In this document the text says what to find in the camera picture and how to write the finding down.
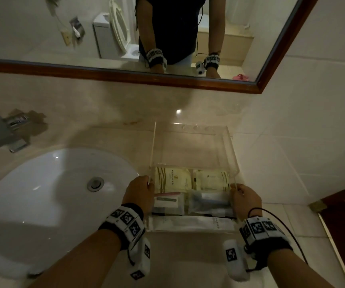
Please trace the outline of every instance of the hand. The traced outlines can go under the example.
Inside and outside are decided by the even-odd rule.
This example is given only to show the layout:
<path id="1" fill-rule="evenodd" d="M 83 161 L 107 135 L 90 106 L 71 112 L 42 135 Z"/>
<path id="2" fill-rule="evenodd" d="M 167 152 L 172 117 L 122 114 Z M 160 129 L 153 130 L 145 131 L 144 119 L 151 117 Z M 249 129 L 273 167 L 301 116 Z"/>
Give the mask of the hand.
<path id="1" fill-rule="evenodd" d="M 231 198 L 233 209 L 240 220 L 245 220 L 252 208 L 262 208 L 262 199 L 259 195 L 243 184 L 231 184 Z M 250 213 L 250 217 L 252 216 L 262 216 L 262 210 L 254 209 Z"/>
<path id="2" fill-rule="evenodd" d="M 220 75 L 218 74 L 217 70 L 214 67 L 209 67 L 206 71 L 207 78 L 215 78 L 221 79 Z"/>
<path id="3" fill-rule="evenodd" d="M 149 176 L 141 176 L 133 179 L 126 189 L 122 204 L 135 203 L 138 205 L 144 215 L 151 212 L 154 205 L 154 183 L 149 182 Z"/>
<path id="4" fill-rule="evenodd" d="M 163 69 L 163 66 L 161 64 L 156 64 L 155 66 L 150 68 L 150 70 L 151 70 L 151 72 L 153 72 L 155 74 L 164 74 L 164 69 Z"/>

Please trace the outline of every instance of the wooden mirror frame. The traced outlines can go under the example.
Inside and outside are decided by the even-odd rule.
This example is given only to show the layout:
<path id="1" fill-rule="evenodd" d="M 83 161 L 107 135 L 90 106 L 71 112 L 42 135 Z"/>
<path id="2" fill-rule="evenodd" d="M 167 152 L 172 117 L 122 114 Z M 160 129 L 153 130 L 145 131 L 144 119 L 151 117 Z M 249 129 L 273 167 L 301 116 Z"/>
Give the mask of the wooden mirror frame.
<path id="1" fill-rule="evenodd" d="M 271 50 L 265 65 L 254 82 L 209 79 L 205 77 L 188 77 L 171 74 L 151 74 L 117 69 L 67 66 L 2 59 L 0 59 L 0 72 L 261 94 L 317 1 L 318 0 L 298 0 L 293 12 Z"/>

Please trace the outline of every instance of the sink drain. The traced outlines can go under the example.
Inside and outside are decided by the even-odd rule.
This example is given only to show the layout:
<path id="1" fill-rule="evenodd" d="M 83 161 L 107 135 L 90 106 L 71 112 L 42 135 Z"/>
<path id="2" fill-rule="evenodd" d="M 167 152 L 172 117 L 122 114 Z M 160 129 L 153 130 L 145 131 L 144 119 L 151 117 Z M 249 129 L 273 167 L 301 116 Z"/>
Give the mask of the sink drain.
<path id="1" fill-rule="evenodd" d="M 94 177 L 87 183 L 87 189 L 91 192 L 99 191 L 103 188 L 104 180 L 101 177 Z"/>

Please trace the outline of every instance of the wristband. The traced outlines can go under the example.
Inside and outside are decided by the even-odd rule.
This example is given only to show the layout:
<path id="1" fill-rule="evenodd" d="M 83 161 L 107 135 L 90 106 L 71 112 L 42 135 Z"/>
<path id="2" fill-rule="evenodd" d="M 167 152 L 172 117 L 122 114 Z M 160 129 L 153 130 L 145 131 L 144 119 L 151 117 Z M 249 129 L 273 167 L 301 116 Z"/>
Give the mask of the wristband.
<path id="1" fill-rule="evenodd" d="M 143 216 L 138 205 L 126 203 L 111 213 L 98 230 L 113 231 L 121 241 L 121 250 L 131 250 L 144 234 Z"/>
<path id="2" fill-rule="evenodd" d="M 220 57 L 218 53 L 212 53 L 206 59 L 204 60 L 204 68 L 207 70 L 209 67 L 214 67 L 216 70 L 218 70 L 220 62 Z"/>
<path id="3" fill-rule="evenodd" d="M 247 218 L 239 231 L 246 243 L 245 251 L 253 254 L 252 257 L 257 261 L 255 270 L 267 266 L 271 252 L 281 249 L 293 250 L 286 235 L 269 218 Z"/>
<path id="4" fill-rule="evenodd" d="M 167 69 L 167 60 L 163 56 L 163 52 L 159 48 L 151 49 L 146 54 L 147 61 L 149 63 L 149 67 L 152 68 L 157 64 L 161 64 L 163 66 L 163 70 Z"/>

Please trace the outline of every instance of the mirror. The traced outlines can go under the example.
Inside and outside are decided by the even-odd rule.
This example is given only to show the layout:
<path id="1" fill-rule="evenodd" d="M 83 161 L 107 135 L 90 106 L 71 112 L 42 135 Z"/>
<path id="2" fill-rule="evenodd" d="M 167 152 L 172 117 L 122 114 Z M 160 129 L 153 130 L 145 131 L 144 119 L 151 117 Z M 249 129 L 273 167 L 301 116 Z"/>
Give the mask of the mirror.
<path id="1" fill-rule="evenodd" d="M 299 3 L 0 0 L 0 59 L 254 82 Z"/>

